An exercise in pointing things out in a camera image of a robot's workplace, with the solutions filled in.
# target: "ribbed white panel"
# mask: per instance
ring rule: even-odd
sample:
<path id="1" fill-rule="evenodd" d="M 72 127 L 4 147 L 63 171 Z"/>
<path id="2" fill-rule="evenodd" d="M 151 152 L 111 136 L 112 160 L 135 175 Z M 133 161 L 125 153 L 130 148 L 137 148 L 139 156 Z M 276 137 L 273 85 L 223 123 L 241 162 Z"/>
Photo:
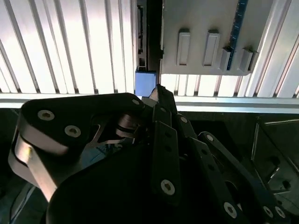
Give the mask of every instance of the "ribbed white panel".
<path id="1" fill-rule="evenodd" d="M 163 74 L 161 76 L 161 85 L 165 86 L 170 92 L 174 92 L 176 86 L 177 75 Z"/>
<path id="2" fill-rule="evenodd" d="M 41 93 L 55 93 L 50 70 L 27 0 L 11 0 L 11 6 Z"/>
<path id="3" fill-rule="evenodd" d="M 56 57 L 59 59 L 59 62 L 57 62 L 54 59 L 54 64 L 55 64 L 55 66 L 61 67 L 67 92 L 75 93 L 74 88 L 77 88 L 77 85 L 74 85 L 74 84 L 76 84 L 75 77 L 72 76 L 73 75 L 73 67 L 72 67 L 72 63 L 71 63 L 71 57 L 69 54 L 69 46 L 68 46 L 68 42 L 67 42 L 66 35 L 65 35 L 64 24 L 63 24 L 64 20 L 62 18 L 62 14 L 61 14 L 61 8 L 59 6 L 57 6 L 57 8 L 59 9 L 57 11 L 57 8 L 54 4 L 54 0 L 45 0 L 43 2 L 44 2 L 44 6 L 45 6 L 45 11 L 47 14 L 47 19 L 49 22 L 50 31 L 51 31 L 51 34 L 49 34 L 50 37 L 46 38 L 48 40 L 47 41 L 48 48 L 52 48 L 51 40 L 50 40 L 50 38 L 52 38 L 53 42 L 55 44 L 55 51 L 57 53 Z M 42 23 L 42 25 L 43 25 L 43 30 L 47 29 L 46 23 L 45 24 Z"/>
<path id="4" fill-rule="evenodd" d="M 200 77 L 198 96 L 200 97 L 212 97 L 214 95 L 217 76 L 205 76 Z"/>
<path id="5" fill-rule="evenodd" d="M 131 26 L 131 0 L 121 1 L 122 38 L 124 52 L 124 66 L 126 78 L 126 91 L 134 93 L 134 68 L 132 51 L 132 26 Z"/>
<path id="6" fill-rule="evenodd" d="M 60 93 L 67 93 L 66 84 L 64 80 L 64 74 L 60 65 L 59 57 L 57 54 L 57 48 L 55 45 L 55 41 L 52 36 L 51 31 L 51 24 L 49 24 L 50 21 L 50 15 L 46 11 L 46 6 L 44 4 L 44 1 L 35 0 L 37 13 L 40 18 L 41 26 L 43 28 L 43 32 L 40 33 L 40 35 L 43 35 L 45 38 L 46 48 L 45 51 L 48 51 L 51 63 L 50 66 L 52 66 L 53 73 L 55 76 L 55 80 L 57 83 L 57 87 L 59 89 Z"/>
<path id="7" fill-rule="evenodd" d="M 299 1 L 292 1 L 281 28 L 258 97 L 272 97 L 299 34 Z"/>
<path id="8" fill-rule="evenodd" d="M 280 87 L 277 97 L 292 98 L 299 83 L 299 37 L 293 49 L 293 54 L 290 55 L 290 64 L 285 69 L 285 78 Z"/>
<path id="9" fill-rule="evenodd" d="M 118 92 L 126 92 L 126 81 L 125 81 L 125 69 L 124 59 L 122 53 L 122 41 L 121 41 L 121 5 L 118 0 L 106 1 L 107 7 L 110 13 L 108 14 L 110 23 L 110 42 L 112 46 L 112 59 L 113 59 L 113 73 L 116 88 Z"/>
<path id="10" fill-rule="evenodd" d="M 232 97 L 234 95 L 237 80 L 238 76 L 222 76 L 218 96 Z"/>
<path id="11" fill-rule="evenodd" d="M 186 93 L 188 75 L 179 75 L 178 96 L 184 96 Z"/>
<path id="12" fill-rule="evenodd" d="M 246 90 L 247 90 L 247 87 L 248 87 L 249 80 L 250 80 L 251 76 L 252 76 L 252 74 L 248 74 L 248 75 L 242 77 L 240 89 L 238 91 L 238 97 L 244 97 L 245 96 L 245 93 L 246 93 Z"/>
<path id="13" fill-rule="evenodd" d="M 1 70 L 0 70 L 0 89 L 2 92 L 10 92 Z"/>
<path id="14" fill-rule="evenodd" d="M 99 94 L 114 92 L 105 0 L 85 0 L 93 75 Z"/>
<path id="15" fill-rule="evenodd" d="M 186 95 L 187 96 L 193 96 L 194 95 L 197 77 L 198 77 L 197 75 L 188 75 L 187 88 L 186 88 Z"/>
<path id="16" fill-rule="evenodd" d="M 264 68 L 268 65 L 269 57 L 275 46 L 286 12 L 289 8 L 290 0 L 274 0 L 270 15 L 263 32 L 263 40 L 259 46 L 259 58 L 256 62 L 253 73 L 248 80 L 248 87 L 245 96 L 252 97 L 256 91 L 258 83 L 263 76 Z"/>
<path id="17" fill-rule="evenodd" d="M 5 87 L 2 86 L 1 83 L 3 83 L 3 85 L 7 85 L 7 87 L 9 88 L 8 92 L 17 93 L 18 91 L 15 87 L 12 77 L 10 76 L 9 70 L 5 64 L 2 54 L 0 54 L 0 71 L 3 77 L 3 81 L 0 81 L 0 88 L 2 89 L 2 92 L 4 92 L 3 89 L 5 89 Z"/>
<path id="18" fill-rule="evenodd" d="M 60 1 L 74 76 L 79 93 L 94 93 L 79 0 Z"/>
<path id="19" fill-rule="evenodd" d="M 36 93 L 35 86 L 19 43 L 17 36 L 19 34 L 18 30 L 15 32 L 7 7 L 4 4 L 4 0 L 0 0 L 0 21 L 2 24 L 0 29 L 0 40 L 3 45 L 1 49 L 2 55 L 5 54 L 7 56 L 7 59 L 12 66 L 13 75 L 20 86 L 20 90 L 23 93 Z"/>

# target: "black cable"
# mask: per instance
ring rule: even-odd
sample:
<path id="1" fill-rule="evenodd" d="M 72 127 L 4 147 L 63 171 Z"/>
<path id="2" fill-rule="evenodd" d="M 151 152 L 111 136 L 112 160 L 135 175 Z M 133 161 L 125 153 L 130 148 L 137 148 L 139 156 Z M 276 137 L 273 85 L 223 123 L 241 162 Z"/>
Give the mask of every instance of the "black cable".
<path id="1" fill-rule="evenodd" d="M 23 209 L 23 207 L 24 207 L 24 205 L 25 205 L 25 202 L 26 202 L 26 200 L 27 200 L 28 193 L 30 192 L 31 189 L 32 189 L 32 187 L 30 187 L 30 188 L 28 189 L 28 191 L 26 192 L 26 195 L 25 195 L 25 197 L 24 197 L 24 199 L 23 199 L 23 201 L 22 201 L 22 203 L 21 203 L 21 206 L 19 207 L 19 209 L 18 209 L 18 211 L 16 212 L 15 216 L 14 216 L 14 217 L 11 217 L 11 215 L 12 215 L 11 209 L 12 209 L 12 207 L 13 207 L 13 205 L 14 205 L 16 199 L 18 198 L 18 196 L 19 196 L 20 193 L 22 192 L 22 190 L 20 190 L 20 192 L 18 193 L 18 195 L 14 198 L 13 203 L 11 204 L 10 209 L 9 209 L 9 224 L 11 224 L 11 223 L 13 222 L 13 220 L 15 219 L 15 217 L 17 216 L 17 214 Z"/>

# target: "dark floor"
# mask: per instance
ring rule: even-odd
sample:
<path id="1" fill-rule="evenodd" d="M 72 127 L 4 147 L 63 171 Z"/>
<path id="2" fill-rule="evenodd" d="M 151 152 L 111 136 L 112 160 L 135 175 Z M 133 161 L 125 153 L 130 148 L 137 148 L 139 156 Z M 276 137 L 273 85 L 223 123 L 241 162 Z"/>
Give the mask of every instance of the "dark floor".
<path id="1" fill-rule="evenodd" d="M 18 111 L 0 110 L 0 189 L 5 191 L 3 198 L 0 200 L 0 223 L 2 223 L 2 214 L 9 210 L 13 199 L 24 184 L 24 181 L 14 175 L 7 165 L 7 154 L 17 122 L 16 112 Z M 202 131 L 211 132 L 227 149 L 234 152 L 234 155 L 239 157 L 244 164 L 248 164 L 250 158 L 257 118 L 262 122 L 299 118 L 299 115 L 258 115 L 249 113 L 182 112 L 182 114 L 192 121 L 197 134 Z M 299 165 L 299 123 L 267 126 L 265 131 L 276 146 Z M 274 155 L 279 157 L 281 168 L 269 185 L 272 190 L 281 189 L 283 188 L 282 181 L 287 180 L 291 184 L 291 192 L 278 195 L 277 199 L 283 203 L 287 210 L 299 215 L 299 192 L 296 191 L 296 188 L 299 187 L 299 178 L 267 135 L 260 131 L 255 162 L 257 169 L 264 178 L 273 169 L 269 158 Z M 36 189 L 16 223 L 39 223 L 39 218 L 46 206 L 47 203 L 40 190 Z"/>

